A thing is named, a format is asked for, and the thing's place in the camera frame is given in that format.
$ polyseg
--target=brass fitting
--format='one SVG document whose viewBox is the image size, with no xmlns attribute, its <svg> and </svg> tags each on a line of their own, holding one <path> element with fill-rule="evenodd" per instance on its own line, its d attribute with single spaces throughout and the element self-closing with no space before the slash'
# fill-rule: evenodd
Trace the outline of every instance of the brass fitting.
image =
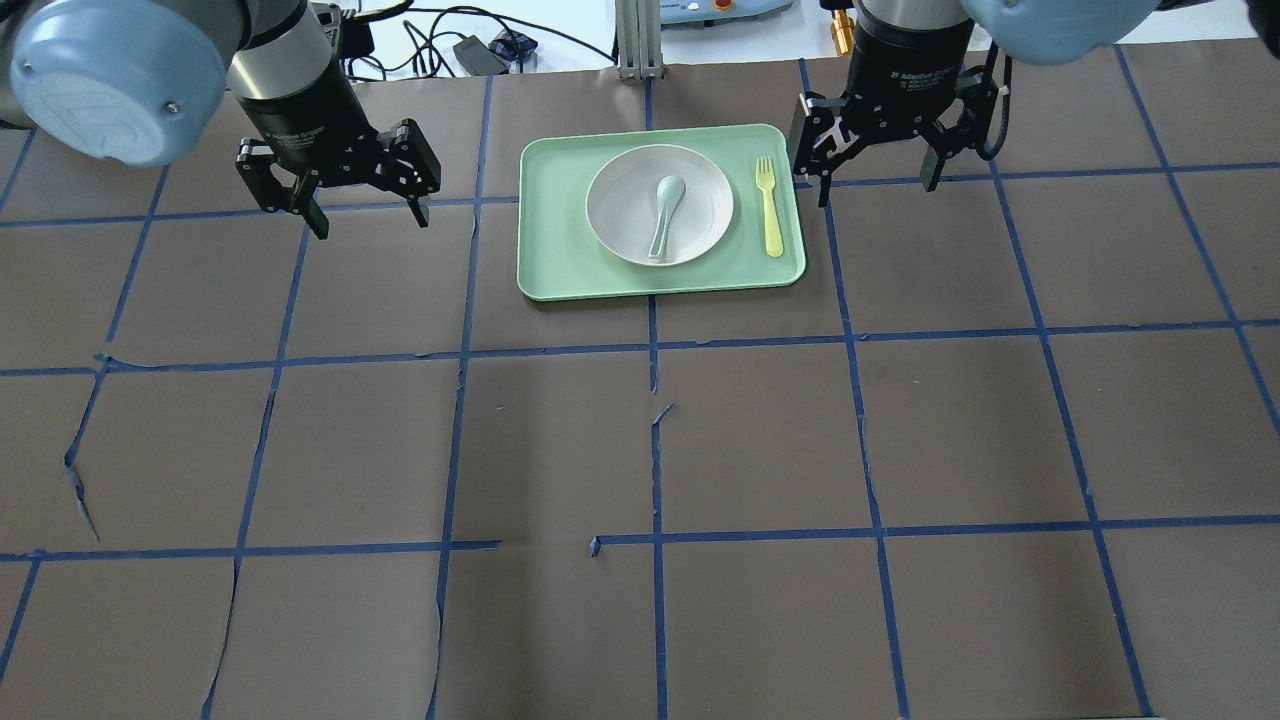
<svg viewBox="0 0 1280 720">
<path fill-rule="evenodd" d="M 842 58 L 854 51 L 854 19 L 845 10 L 831 12 L 831 38 L 836 41 L 836 53 Z"/>
</svg>

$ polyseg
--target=cable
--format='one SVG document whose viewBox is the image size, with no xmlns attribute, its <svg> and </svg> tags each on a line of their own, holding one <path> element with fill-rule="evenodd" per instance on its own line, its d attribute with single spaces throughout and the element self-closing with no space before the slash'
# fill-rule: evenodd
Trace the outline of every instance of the cable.
<svg viewBox="0 0 1280 720">
<path fill-rule="evenodd" d="M 380 81 L 378 81 L 378 82 L 387 82 L 387 68 L 385 68 L 385 67 L 383 67 L 383 63 L 381 63 L 381 60 L 379 60 L 378 58 L 372 58 L 372 56 L 366 56 L 366 58 L 356 58 L 356 59 L 357 59 L 357 60 L 360 60 L 361 63 L 364 63 L 364 64 L 366 64 L 366 65 L 369 65 L 369 67 L 374 68 L 374 69 L 375 69 L 375 70 L 378 70 L 379 73 L 381 73 L 381 76 L 383 76 L 383 77 L 381 77 L 381 79 L 380 79 Z"/>
<path fill-rule="evenodd" d="M 611 55 L 609 53 L 605 53 L 604 50 L 600 50 L 599 47 L 596 47 L 595 45 L 591 45 L 590 42 L 585 41 L 585 40 L 573 37 L 572 35 L 561 32 L 561 31 L 558 31 L 556 28 L 550 28 L 550 27 L 541 26 L 541 24 L 538 24 L 538 23 L 531 23 L 529 20 L 522 20 L 520 18 L 513 18 L 511 15 L 503 15 L 503 14 L 499 14 L 499 13 L 490 13 L 489 10 L 485 10 L 483 8 L 476 8 L 474 5 L 456 5 L 453 8 L 443 8 L 443 9 L 442 8 L 407 8 L 404 12 L 407 12 L 407 13 L 447 13 L 447 12 L 451 12 L 451 13 L 457 13 L 460 15 L 492 17 L 494 19 L 502 19 L 502 20 L 506 20 L 508 23 L 515 23 L 515 24 L 518 24 L 518 26 L 531 27 L 534 29 L 540 29 L 540 31 L 544 31 L 544 32 L 549 32 L 552 35 L 556 35 L 558 37 L 563 37 L 564 40 L 568 40 L 570 42 L 575 42 L 577 45 L 581 45 L 582 47 L 586 47 L 588 50 L 595 53 L 596 55 L 604 58 L 605 60 L 614 61 L 614 63 L 618 60 L 617 55 Z"/>
<path fill-rule="evenodd" d="M 449 67 L 449 63 L 444 59 L 444 54 L 440 53 L 440 49 L 435 46 L 435 38 L 443 33 L 433 32 L 430 36 L 428 36 L 421 29 L 419 29 L 417 26 L 415 26 L 408 20 L 404 20 L 404 32 L 408 32 L 408 36 L 413 38 L 415 46 L 417 47 L 417 53 L 413 54 L 413 58 L 417 60 L 419 67 L 422 68 L 422 73 L 426 77 L 435 77 L 436 74 L 439 74 L 442 67 L 449 72 L 449 77 L 458 77 L 457 73 L 453 72 L 453 68 Z M 415 37 L 415 33 L 417 33 L 417 37 L 422 38 L 422 45 L 417 45 L 417 37 Z M 431 59 L 428 60 L 426 63 L 422 63 L 421 59 L 424 50 L 430 50 L 431 53 L 430 55 Z"/>
<path fill-rule="evenodd" d="M 467 37 L 466 35 L 463 35 L 461 32 L 457 32 L 457 31 L 442 31 L 442 29 L 438 29 L 439 26 L 440 26 L 440 20 L 444 19 L 444 17 L 449 15 L 449 14 L 490 18 L 490 19 L 493 19 L 494 22 L 497 22 L 502 27 L 502 29 L 507 33 L 508 37 L 512 37 L 512 38 L 515 37 L 516 33 L 512 29 L 511 24 L 517 24 L 517 26 L 522 26 L 522 27 L 529 27 L 529 28 L 539 29 L 539 31 L 543 31 L 543 32 L 549 32 L 549 33 L 552 33 L 554 36 L 558 36 L 558 37 L 562 37 L 564 40 L 568 40 L 570 42 L 573 42 L 573 44 L 577 44 L 577 45 L 580 45 L 582 47 L 586 47 L 588 50 L 590 50 L 590 51 L 600 55 L 602 58 L 609 60 L 611 63 L 616 63 L 617 61 L 617 54 L 616 53 L 613 53 L 613 54 L 605 53 L 604 50 L 600 50 L 595 45 L 591 45 L 590 42 L 586 42 L 585 40 L 573 37 L 572 35 L 561 32 L 561 31 L 558 31 L 556 28 L 550 28 L 550 27 L 547 27 L 544 24 L 532 23 L 532 22 L 524 20 L 524 19 L 520 19 L 520 18 L 513 18 L 511 15 L 504 15 L 504 14 L 500 14 L 500 13 L 493 13 L 493 12 L 485 10 L 484 8 L 477 8 L 475 5 L 453 5 L 453 6 L 449 6 L 449 8 L 413 8 L 412 5 L 413 5 L 413 0 L 403 0 L 401 3 L 397 3 L 394 5 L 384 8 L 381 10 L 374 10 L 371 13 L 357 13 L 357 14 L 353 14 L 353 15 L 351 15 L 348 18 L 349 20 L 361 22 L 361 23 L 366 23 L 367 24 L 367 23 L 372 23 L 372 22 L 380 22 L 380 20 L 390 19 L 390 18 L 402 15 L 404 13 L 435 13 L 436 17 L 431 20 L 431 26 L 428 29 L 428 32 L 422 32 L 421 28 L 419 28 L 417 26 L 413 26 L 412 23 L 410 23 L 410 20 L 403 20 L 403 23 L 406 26 L 404 31 L 410 35 L 410 37 L 412 40 L 412 44 L 413 44 L 413 53 L 403 63 L 399 63 L 399 64 L 397 64 L 394 67 L 383 67 L 383 68 L 380 68 L 380 70 L 385 70 L 387 73 L 394 73 L 397 70 L 404 69 L 406 67 L 411 67 L 415 77 L 431 78 L 431 77 L 436 77 L 439 74 L 440 69 L 444 69 L 451 76 L 457 77 L 457 73 L 454 73 L 453 68 L 444 59 L 444 54 L 440 51 L 439 47 L 435 46 L 436 41 L 439 38 L 442 38 L 442 37 L 456 36 L 460 40 L 466 40 L 466 37 Z M 525 59 L 524 58 L 518 58 L 517 59 L 517 65 L 518 65 L 520 72 L 522 73 L 525 70 Z M 353 78 L 353 79 L 364 79 L 364 82 L 369 82 L 367 78 Z"/>
</svg>

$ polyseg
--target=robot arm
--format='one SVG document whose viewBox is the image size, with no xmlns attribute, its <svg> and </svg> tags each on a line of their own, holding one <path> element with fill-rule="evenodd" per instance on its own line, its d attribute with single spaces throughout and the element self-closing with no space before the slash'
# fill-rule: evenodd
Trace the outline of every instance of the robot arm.
<svg viewBox="0 0 1280 720">
<path fill-rule="evenodd" d="M 246 138 L 236 158 L 262 210 L 302 215 L 325 237 L 315 190 L 369 183 L 407 200 L 426 227 L 439 160 L 413 120 L 381 133 L 369 124 L 339 65 L 338 9 L 320 9 L 306 0 L 10 0 L 0 4 L 12 83 L 9 94 L 0 87 L 0 122 L 38 124 L 95 158 L 161 165 L 191 150 L 229 87 L 262 136 Z M 292 187 L 273 165 L 294 176 Z"/>
<path fill-rule="evenodd" d="M 923 137 L 928 150 L 920 182 L 932 191 L 946 161 L 959 152 L 972 149 L 989 160 L 1000 151 L 1014 58 L 1042 65 L 1070 63 L 1120 40 L 1157 9 L 1203 1 L 819 0 L 832 12 L 856 5 L 849 79 L 838 97 L 800 96 L 787 145 L 791 169 L 818 179 L 818 202 L 826 205 L 831 177 L 842 163 L 872 145 Z M 1248 1 L 1254 27 L 1280 56 L 1280 0 Z M 984 65 L 964 69 L 975 23 L 991 35 L 992 47 Z M 1006 58 L 997 79 L 1000 53 Z M 1001 97 L 1000 138 L 988 146 Z M 957 100 L 959 120 L 946 127 L 941 118 Z"/>
</svg>

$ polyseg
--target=blue tape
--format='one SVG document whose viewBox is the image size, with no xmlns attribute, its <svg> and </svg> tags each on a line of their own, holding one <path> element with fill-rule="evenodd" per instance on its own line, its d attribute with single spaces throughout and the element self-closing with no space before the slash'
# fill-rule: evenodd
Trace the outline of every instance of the blue tape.
<svg viewBox="0 0 1280 720">
<path fill-rule="evenodd" d="M 800 88 L 809 92 L 809 63 L 804 58 L 797 58 L 796 65 L 800 70 Z"/>
<path fill-rule="evenodd" d="M 13 163 L 13 169 L 9 170 L 9 179 L 4 183 L 4 192 L 0 192 L 0 210 L 4 210 L 5 202 L 9 201 L 9 196 L 13 193 L 13 186 L 18 183 L 18 173 L 22 172 L 22 167 L 27 163 L 27 152 L 31 152 L 31 143 L 36 141 L 36 131 L 27 132 L 27 140 L 22 143 L 22 150 L 18 151 L 18 159 Z"/>
<path fill-rule="evenodd" d="M 649 395 L 658 395 L 658 297 L 649 296 Z"/>
<path fill-rule="evenodd" d="M 893 689 L 897 694 L 897 712 L 901 717 L 911 716 L 906 692 L 906 673 L 902 667 L 902 648 L 897 632 L 897 610 L 893 603 L 893 584 L 890 578 L 888 548 L 884 543 L 883 521 L 879 511 L 879 498 L 876 496 L 876 482 L 872 475 L 872 460 L 867 443 L 867 406 L 863 401 L 863 386 L 858 369 L 858 341 L 849 313 L 849 300 L 845 293 L 845 273 L 840 260 L 840 242 L 836 236 L 836 215 L 831 206 L 823 208 L 827 222 L 827 245 L 831 251 L 831 268 L 836 279 L 836 301 L 840 305 L 840 320 L 845 328 L 845 352 L 849 356 L 849 383 L 852 391 L 854 414 L 858 419 L 858 439 L 863 461 L 863 475 L 867 483 L 867 507 L 870 512 L 872 528 L 876 532 L 876 565 L 879 571 L 881 603 L 884 609 L 884 633 L 888 641 L 890 662 L 893 667 Z"/>
<path fill-rule="evenodd" d="M 293 307 L 298 299 L 298 284 L 302 282 L 302 266 L 307 258 L 307 246 L 311 237 L 311 228 L 303 227 L 298 238 L 298 254 L 293 263 L 293 277 L 289 282 L 289 297 L 284 304 L 284 319 L 280 323 L 280 336 L 275 346 L 275 363 L 271 372 L 271 386 L 266 392 L 266 404 L 262 407 L 262 423 L 259 425 L 257 446 L 253 448 L 253 464 L 250 468 L 248 488 L 244 491 L 244 507 L 241 511 L 239 529 L 236 533 L 236 555 L 232 559 L 232 598 L 227 609 L 227 625 L 223 628 L 223 644 L 218 653 L 218 665 L 214 667 L 214 676 L 209 682 L 209 692 L 200 708 L 201 720 L 209 720 L 214 708 L 214 697 L 218 694 L 218 680 L 223 673 L 223 662 L 227 659 L 227 646 L 230 643 L 232 623 L 236 618 L 236 598 L 239 592 L 241 565 L 244 560 L 244 544 L 248 539 L 250 521 L 253 516 L 253 501 L 257 498 L 257 484 L 262 475 L 262 457 L 266 454 L 266 441 L 271 432 L 271 415 L 275 411 L 275 397 L 280 389 L 280 373 L 283 370 L 284 350 L 289 343 L 289 329 L 293 322 Z"/>
<path fill-rule="evenodd" d="M 275 368 L 274 360 L 251 360 L 246 363 L 179 363 L 175 365 L 142 365 L 118 357 L 108 357 L 108 372 L 122 375 L 143 373 L 232 373 L 237 370 L 264 370 Z"/>
<path fill-rule="evenodd" d="M 675 407 L 668 402 L 649 425 L 650 456 L 653 459 L 653 626 L 658 693 L 658 717 L 667 717 L 667 580 L 662 539 L 662 420 Z"/>
<path fill-rule="evenodd" d="M 1005 228 L 1009 231 L 1009 241 L 1014 250 L 1014 258 L 1018 261 L 1018 272 L 1023 278 L 1023 287 L 1027 291 L 1027 302 L 1030 305 L 1032 318 L 1036 320 L 1036 328 L 1039 331 L 1041 351 L 1044 355 L 1044 365 L 1048 368 L 1050 382 L 1053 386 L 1053 397 L 1057 401 L 1062 429 L 1066 433 L 1068 447 L 1071 452 L 1071 462 L 1075 466 L 1076 480 L 1080 486 L 1080 496 L 1089 518 L 1093 543 L 1097 548 L 1098 561 L 1102 565 L 1102 579 L 1106 583 L 1107 596 L 1111 600 L 1111 611 L 1115 615 L 1116 630 L 1120 634 L 1120 644 L 1124 648 L 1125 661 L 1129 666 L 1134 694 L 1137 696 L 1138 707 L 1142 710 L 1142 714 L 1149 716 L 1152 715 L 1151 701 L 1147 697 L 1147 687 L 1142 678 L 1142 667 L 1138 664 L 1138 653 L 1129 634 L 1129 623 L 1125 618 L 1124 603 L 1120 600 L 1120 588 L 1116 583 L 1115 570 L 1111 566 L 1111 553 L 1107 550 L 1102 528 L 1098 525 L 1098 510 L 1093 502 L 1093 491 L 1089 487 L 1089 477 L 1084 469 L 1084 457 L 1080 454 L 1080 443 L 1075 436 L 1075 424 L 1071 420 L 1071 410 L 1068 406 L 1066 393 L 1062 389 L 1062 379 L 1059 375 L 1057 363 L 1053 359 L 1053 347 L 1050 343 L 1050 333 L 1044 325 L 1044 315 L 1041 313 L 1039 300 L 1036 296 L 1036 286 L 1032 282 L 1030 269 L 1023 254 L 1023 245 L 1018 236 L 1018 227 L 1014 224 L 1014 214 L 1009 206 L 1009 196 L 1005 193 L 1000 168 L 995 160 L 991 160 L 988 165 L 991 167 L 992 182 L 996 187 L 996 197 L 1000 201 L 1000 211 L 1005 219 Z"/>
<path fill-rule="evenodd" d="M 58 375 L 92 375 L 93 368 L 17 368 L 0 370 L 0 378 L 45 378 Z"/>
<path fill-rule="evenodd" d="M 457 208 L 466 206 L 470 208 L 475 205 L 475 200 L 471 197 L 449 197 L 444 200 L 431 200 L 434 208 Z M 384 201 L 384 202 L 335 202 L 333 205 L 324 204 L 325 210 L 333 213 L 348 213 L 352 210 L 388 210 L 392 208 L 403 208 L 403 200 Z"/>
<path fill-rule="evenodd" d="M 198 210 L 195 213 L 156 213 L 156 220 L 212 220 L 219 218 L 255 218 L 264 213 L 257 208 L 246 210 Z"/>
<path fill-rule="evenodd" d="M 358 365 L 378 363 L 417 363 L 422 360 L 457 360 L 457 352 L 421 352 L 396 355 L 343 355 L 335 357 L 287 357 L 280 360 L 283 368 L 310 368 L 315 365 Z"/>
<path fill-rule="evenodd" d="M 644 129 L 653 129 L 653 78 L 644 78 Z"/>
<path fill-rule="evenodd" d="M 1225 320 L 1206 320 L 1199 323 L 1146 323 L 1140 325 L 1076 325 L 1065 328 L 1044 328 L 1051 336 L 1070 334 L 1108 334 L 1108 333 L 1151 333 L 1176 331 L 1215 331 L 1229 329 Z"/>
<path fill-rule="evenodd" d="M 1036 328 L 992 328 L 986 331 L 918 331 L 861 333 L 858 342 L 900 342 L 908 340 L 964 340 L 978 337 L 1021 337 L 1038 334 Z"/>
<path fill-rule="evenodd" d="M 90 532 L 93 533 L 93 542 L 101 542 L 101 538 L 97 534 L 97 525 L 93 523 L 93 516 L 88 511 L 88 503 L 84 498 L 84 482 L 76 470 L 76 457 L 79 455 L 81 442 L 84 439 L 84 432 L 88 429 L 90 415 L 93 414 L 93 406 L 97 405 L 97 397 L 102 392 L 102 382 L 106 379 L 106 365 L 109 360 L 110 357 L 102 356 L 99 369 L 93 373 L 93 389 L 90 391 L 88 402 L 84 404 L 84 414 L 81 415 L 81 421 L 76 428 L 76 436 L 72 437 L 70 447 L 68 447 L 67 452 L 63 455 L 63 474 L 72 486 L 72 492 L 76 498 L 76 511 L 79 514 L 81 520 L 83 520 L 88 527 Z"/>
<path fill-rule="evenodd" d="M 762 337 L 732 340 L 676 340 L 659 342 L 660 350 L 698 350 L 703 347 L 776 347 L 783 345 L 840 345 L 845 336 Z"/>
<path fill-rule="evenodd" d="M 18 630 L 22 629 L 22 619 L 27 615 L 27 606 L 31 603 L 31 591 L 36 587 L 36 575 L 40 574 L 40 559 L 31 561 L 27 569 L 27 582 L 22 585 L 22 596 L 18 597 L 18 607 L 13 612 L 13 621 L 9 624 L 9 634 L 5 635 L 4 650 L 0 651 L 0 683 L 9 669 L 9 659 L 13 657 L 13 646 L 18 642 Z"/>
<path fill-rule="evenodd" d="M 1160 168 L 1108 168 L 1097 170 L 1030 170 L 1024 173 L 1001 173 L 1005 181 L 1011 179 L 1062 179 L 1062 178 L 1098 178 L 1098 177 L 1128 177 L 1128 176 L 1158 176 L 1164 173 Z"/>
<path fill-rule="evenodd" d="M 301 544 L 261 547 L 179 547 L 159 550 L 90 550 L 58 551 L 33 550 L 23 553 L 0 555 L 0 562 L 88 562 L 110 560 L 195 560 L 207 557 L 328 557 L 343 555 L 401 555 L 413 552 L 492 552 L 502 547 L 502 541 L 456 542 L 381 542 L 356 544 Z"/>
<path fill-rule="evenodd" d="M 925 538 L 947 536 L 1004 536 L 1023 533 L 1071 533 L 1092 529 L 1088 520 L 1065 520 L 1052 523 L 980 523 L 966 525 L 905 525 L 884 528 L 884 534 L 893 538 Z"/>
<path fill-rule="evenodd" d="M 1137 86 L 1130 85 L 1133 91 Z M 1280 169 L 1280 163 L 1225 163 L 1221 165 L 1170 165 L 1171 173 L 1221 173 L 1233 170 L 1275 170 Z"/>
<path fill-rule="evenodd" d="M 1144 530 L 1156 528 L 1222 528 L 1243 525 L 1277 525 L 1275 515 L 1210 515 L 1199 518 L 1138 518 L 1124 520 L 1098 520 L 1105 530 Z"/>
<path fill-rule="evenodd" d="M 518 347 L 511 350 L 472 350 L 471 357 L 532 357 L 540 355 L 588 355 L 608 352 L 644 352 L 648 345 L 617 343 L 617 345 L 566 345 L 559 347 Z"/>
<path fill-rule="evenodd" d="M 1183 220 L 1187 223 L 1187 229 L 1192 233 L 1192 241 L 1196 243 L 1196 250 L 1199 252 L 1201 261 L 1204 264 L 1204 270 L 1208 273 L 1210 281 L 1213 283 L 1213 290 L 1217 292 L 1217 297 L 1222 302 L 1222 309 L 1226 311 L 1226 319 L 1231 322 L 1233 329 L 1235 331 L 1235 338 L 1240 343 L 1240 351 L 1244 354 L 1244 361 L 1249 366 L 1249 374 L 1253 375 L 1253 384 L 1258 388 L 1258 395 L 1262 397 L 1262 405 L 1267 409 L 1267 415 L 1271 416 L 1271 427 L 1276 436 L 1280 436 L 1280 410 L 1276 409 L 1271 391 L 1267 388 L 1267 382 L 1262 375 L 1262 369 L 1258 366 L 1257 356 L 1253 354 L 1253 347 L 1249 346 L 1249 338 L 1244 334 L 1240 318 L 1236 315 L 1235 306 L 1231 304 L 1231 299 L 1226 293 L 1226 286 L 1222 283 L 1222 277 L 1219 274 L 1217 266 L 1213 264 L 1213 258 L 1210 255 L 1208 246 L 1204 243 L 1199 227 L 1192 217 L 1190 208 L 1187 205 L 1187 199 L 1183 196 L 1183 188 L 1178 184 L 1178 177 L 1169 167 L 1169 158 L 1165 155 L 1165 149 L 1160 143 L 1160 136 L 1156 133 L 1156 126 L 1151 120 L 1151 114 L 1147 111 L 1147 104 L 1143 102 L 1142 92 L 1138 90 L 1138 82 L 1134 79 L 1133 72 L 1129 69 L 1129 61 L 1125 59 L 1124 50 L 1121 50 L 1119 45 L 1115 46 L 1115 54 L 1120 63 L 1120 70 L 1124 73 L 1125 82 L 1129 85 L 1129 92 L 1133 95 L 1133 100 L 1138 105 L 1138 113 L 1142 115 L 1142 123 L 1147 128 L 1147 135 L 1151 138 L 1152 146 L 1156 149 L 1156 156 L 1160 158 L 1160 167 L 1165 170 L 1169 187 L 1174 192 L 1174 200 L 1178 201 L 1178 210 L 1181 211 Z"/>
<path fill-rule="evenodd" d="M 942 176 L 938 182 L 978 182 L 989 181 L 991 176 Z M 920 184 L 918 177 L 901 178 L 856 178 L 832 181 L 831 187 L 874 187 L 882 184 Z"/>
<path fill-rule="evenodd" d="M 467 260 L 467 296 L 462 310 L 462 340 L 458 347 L 458 393 L 453 405 L 453 433 L 449 438 L 449 475 L 444 493 L 444 521 L 442 537 L 448 543 L 453 539 L 453 507 L 458 495 L 458 459 L 462 454 L 462 411 L 466 406 L 467 374 L 471 361 L 471 325 L 475 320 L 476 266 L 480 263 L 480 223 L 483 218 L 481 195 L 485 181 L 485 152 L 489 147 L 489 119 L 493 109 L 493 76 L 485 78 L 484 109 L 480 114 L 480 147 L 476 158 L 476 191 L 472 213 L 475 227 L 471 232 L 471 250 Z M 435 610 L 440 620 L 436 635 L 435 675 L 431 679 L 431 698 L 426 706 L 426 720 L 435 719 L 438 691 L 440 688 L 440 664 L 444 659 L 444 615 L 449 587 L 449 550 L 440 553 L 440 568 L 435 579 Z"/>
<path fill-rule="evenodd" d="M 141 223 L 146 215 L 114 215 L 109 218 L 51 218 L 44 220 L 5 220 L 0 228 L 60 228 L 68 225 L 114 225 L 119 223 Z"/>
<path fill-rule="evenodd" d="M 160 195 L 164 184 L 169 179 L 169 165 L 160 169 L 160 178 L 156 181 L 155 192 L 151 195 L 151 205 L 147 206 L 147 215 L 142 220 L 142 231 L 138 232 L 138 242 L 133 247 L 133 258 L 129 259 L 129 272 L 124 275 L 124 287 L 120 288 L 120 297 L 115 302 L 115 313 L 111 315 L 111 325 L 106 331 L 106 342 L 115 340 L 115 332 L 120 328 L 120 318 L 124 316 L 124 305 L 129 301 L 129 291 L 133 288 L 133 278 L 138 274 L 138 263 L 142 260 L 142 251 L 147 246 L 147 236 L 151 233 L 151 223 L 160 205 Z"/>
</svg>

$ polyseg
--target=black cable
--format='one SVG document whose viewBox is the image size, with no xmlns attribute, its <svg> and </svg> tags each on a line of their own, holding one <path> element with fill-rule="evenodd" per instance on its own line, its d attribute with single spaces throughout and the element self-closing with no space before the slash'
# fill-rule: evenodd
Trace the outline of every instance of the black cable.
<svg viewBox="0 0 1280 720">
<path fill-rule="evenodd" d="M 430 36 L 428 36 L 417 26 L 415 26 L 408 20 L 404 20 L 404 31 L 408 32 L 410 37 L 413 38 L 415 47 L 417 47 L 417 53 L 415 53 L 413 55 L 415 58 L 419 59 L 424 77 L 436 77 L 440 73 L 440 68 L 448 70 L 449 77 L 458 77 L 457 73 L 453 72 L 453 68 L 449 67 L 449 63 L 444 59 L 444 54 L 440 53 L 440 49 L 435 46 L 435 38 L 439 36 L 439 33 L 433 32 Z M 419 37 L 422 38 L 422 45 L 417 45 Z M 421 55 L 424 51 L 430 51 L 430 54 L 428 55 L 429 60 L 425 63 L 421 60 Z"/>
<path fill-rule="evenodd" d="M 507 33 L 507 37 L 511 37 L 513 40 L 516 37 L 515 32 L 511 29 L 511 26 L 507 24 L 507 22 L 499 18 L 497 14 L 485 10 L 484 8 L 476 8 L 475 5 L 454 5 L 452 8 L 445 8 L 444 10 L 440 10 L 439 13 L 436 13 L 435 19 L 431 20 L 431 29 L 429 32 L 431 42 L 434 42 L 435 38 L 440 36 L 442 31 L 436 31 L 436 27 L 439 27 L 440 20 L 443 20 L 449 13 L 492 18 L 494 22 L 502 26 L 502 29 L 503 32 Z M 525 72 L 524 59 L 520 60 L 520 72 Z"/>
<path fill-rule="evenodd" d="M 456 5 L 453 8 L 408 8 L 404 12 L 407 12 L 407 13 L 443 13 L 443 12 L 447 12 L 447 10 L 457 13 L 460 15 L 492 17 L 492 18 L 502 19 L 502 20 L 506 20 L 506 22 L 509 22 L 509 23 L 515 23 L 515 24 L 518 24 L 518 26 L 531 27 L 534 29 L 540 29 L 540 31 L 549 32 L 552 35 L 563 37 L 564 40 L 568 40 L 570 42 L 576 42 L 577 45 L 581 45 L 582 47 L 586 47 L 588 50 L 595 53 L 596 55 L 600 55 L 602 58 L 604 58 L 604 59 L 607 59 L 609 61 L 617 61 L 617 59 L 618 59 L 617 55 L 611 55 L 611 54 L 605 53 L 604 50 L 600 50 L 599 47 L 596 47 L 595 45 L 591 45 L 590 42 L 585 41 L 585 40 L 580 40 L 577 37 L 573 37 L 572 35 L 561 32 L 561 31 L 558 31 L 556 28 L 550 28 L 550 27 L 541 26 L 541 24 L 538 24 L 538 23 L 531 23 L 529 20 L 522 20 L 520 18 L 513 18 L 511 15 L 503 15 L 500 13 L 490 13 L 489 10 L 485 10 L 483 8 L 476 8 L 474 5 Z"/>
<path fill-rule="evenodd" d="M 374 56 L 365 56 L 365 58 L 356 58 L 356 59 L 360 60 L 361 63 L 369 65 L 370 68 L 374 68 L 379 73 L 381 73 L 383 77 L 378 82 L 387 82 L 387 68 L 383 67 L 383 61 L 381 60 L 379 60 L 378 58 L 374 58 Z"/>
<path fill-rule="evenodd" d="M 358 14 L 352 19 L 362 23 L 376 23 L 378 20 L 389 20 L 396 15 L 403 15 L 412 4 L 413 0 L 402 0 L 401 3 L 383 8 L 381 10 L 374 10 L 371 13 Z"/>
<path fill-rule="evenodd" d="M 394 73 L 397 70 L 402 70 L 406 67 L 412 65 L 415 77 L 436 77 L 439 74 L 439 70 L 442 68 L 444 70 L 447 70 L 451 76 L 457 77 L 457 74 L 453 72 L 453 68 L 444 59 L 444 54 L 438 47 L 435 47 L 435 41 L 438 38 L 440 38 L 440 37 L 457 36 L 461 40 L 466 40 L 466 37 L 467 37 L 466 35 L 463 35 L 461 32 L 457 32 L 457 31 L 440 31 L 440 29 L 438 29 L 439 24 L 440 24 L 440 20 L 445 15 L 449 15 L 449 14 L 490 18 L 494 22 L 497 22 L 499 26 L 502 26 L 502 29 L 507 33 L 508 37 L 512 38 L 512 41 L 515 41 L 516 33 L 511 28 L 511 24 L 508 24 L 508 23 L 518 24 L 518 26 L 529 27 L 529 28 L 534 28 L 534 29 L 540 29 L 540 31 L 556 35 L 558 37 L 562 37 L 564 40 L 568 40 L 571 42 L 575 42 L 577 45 L 581 45 L 582 47 L 586 47 L 588 50 L 590 50 L 590 51 L 600 55 L 602 58 L 609 60 L 611 63 L 616 63 L 617 61 L 617 53 L 613 53 L 613 54 L 605 53 L 604 50 L 600 50 L 595 45 L 591 45 L 590 42 L 586 42 L 585 40 L 573 37 L 572 35 L 561 32 L 561 31 L 558 31 L 556 28 L 550 28 L 550 27 L 547 27 L 547 26 L 543 26 L 543 24 L 532 23 L 532 22 L 529 22 L 529 20 L 522 20 L 520 18 L 513 18 L 511 15 L 504 15 L 504 14 L 500 14 L 500 13 L 493 13 L 490 10 L 485 10 L 484 8 L 477 8 L 475 5 L 453 5 L 453 6 L 449 6 L 449 8 L 413 8 L 412 4 L 413 4 L 413 0 L 406 0 L 406 1 L 397 3 L 396 5 L 384 8 L 381 10 L 376 10 L 376 12 L 372 12 L 372 13 L 365 13 L 365 14 L 357 14 L 357 15 L 355 15 L 352 18 L 356 22 L 371 23 L 371 22 L 379 22 L 379 20 L 394 18 L 394 17 L 404 14 L 404 13 L 435 13 L 436 14 L 436 17 L 431 22 L 431 27 L 425 33 L 417 26 L 413 26 L 408 20 L 403 20 L 410 27 L 412 27 L 412 31 L 408 29 L 408 27 L 407 27 L 406 32 L 410 33 L 410 37 L 412 38 L 413 49 L 415 50 L 413 50 L 413 54 L 410 55 L 410 58 L 406 59 L 403 63 L 399 63 L 398 65 L 394 65 L 394 67 L 385 68 L 385 72 L 388 72 L 388 73 Z M 524 72 L 525 70 L 525 59 L 524 58 L 517 58 L 517 64 L 518 64 L 520 72 Z"/>
<path fill-rule="evenodd" d="M 1161 0 L 1160 5 L 1156 6 L 1157 10 L 1176 10 L 1179 8 L 1189 8 L 1192 5 L 1201 5 L 1208 3 L 1210 0 Z"/>
</svg>

